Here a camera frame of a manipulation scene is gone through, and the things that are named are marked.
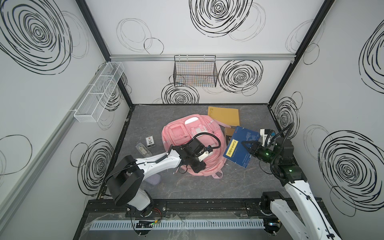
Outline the pink student backpack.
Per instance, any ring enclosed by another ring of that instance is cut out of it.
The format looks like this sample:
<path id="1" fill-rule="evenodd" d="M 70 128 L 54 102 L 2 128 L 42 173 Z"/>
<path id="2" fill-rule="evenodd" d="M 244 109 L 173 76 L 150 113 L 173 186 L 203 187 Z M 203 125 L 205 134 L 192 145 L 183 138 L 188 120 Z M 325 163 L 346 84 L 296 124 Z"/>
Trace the pink student backpack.
<path id="1" fill-rule="evenodd" d="M 163 145 L 165 150 L 173 148 L 180 154 L 179 166 L 191 175 L 221 179 L 227 160 L 223 156 L 227 144 L 221 127 L 228 126 L 208 115 L 190 115 L 163 127 Z"/>

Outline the blue book with yellow label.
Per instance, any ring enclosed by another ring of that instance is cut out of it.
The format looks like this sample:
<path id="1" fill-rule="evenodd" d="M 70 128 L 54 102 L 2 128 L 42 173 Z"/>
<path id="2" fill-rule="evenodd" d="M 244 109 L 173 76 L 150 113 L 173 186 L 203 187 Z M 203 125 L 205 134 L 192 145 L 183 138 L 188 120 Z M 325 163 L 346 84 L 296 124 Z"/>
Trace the blue book with yellow label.
<path id="1" fill-rule="evenodd" d="M 258 141 L 259 139 L 259 132 L 237 126 L 230 143 L 227 145 L 227 148 L 223 153 L 223 157 L 243 168 L 246 168 L 249 164 L 251 156 L 242 145 L 242 141 Z"/>

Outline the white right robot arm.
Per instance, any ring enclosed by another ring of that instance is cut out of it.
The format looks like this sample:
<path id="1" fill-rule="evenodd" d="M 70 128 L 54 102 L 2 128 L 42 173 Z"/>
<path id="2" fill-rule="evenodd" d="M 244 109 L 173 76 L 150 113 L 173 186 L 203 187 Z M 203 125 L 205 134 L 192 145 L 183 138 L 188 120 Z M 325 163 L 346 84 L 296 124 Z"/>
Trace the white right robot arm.
<path id="1" fill-rule="evenodd" d="M 316 201 L 307 177 L 294 160 L 292 142 L 285 138 L 272 142 L 273 149 L 258 141 L 243 141 L 242 145 L 253 157 L 270 165 L 272 175 L 289 193 L 299 215 L 277 191 L 263 193 L 261 211 L 276 216 L 294 240 L 339 240 L 340 236 Z"/>

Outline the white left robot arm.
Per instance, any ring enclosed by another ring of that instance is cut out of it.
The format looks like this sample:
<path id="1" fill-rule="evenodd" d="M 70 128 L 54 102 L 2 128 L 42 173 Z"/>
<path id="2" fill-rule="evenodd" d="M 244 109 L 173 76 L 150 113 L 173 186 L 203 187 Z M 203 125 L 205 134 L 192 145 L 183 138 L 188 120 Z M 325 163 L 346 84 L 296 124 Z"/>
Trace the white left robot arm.
<path id="1" fill-rule="evenodd" d="M 144 180 L 181 166 L 199 173 L 206 168 L 204 159 L 220 146 L 205 146 L 198 139 L 192 139 L 187 144 L 170 146 L 167 152 L 149 158 L 135 159 L 128 155 L 106 176 L 105 183 L 116 206 L 128 204 L 139 211 L 150 212 L 153 200 L 146 191 L 140 189 Z"/>

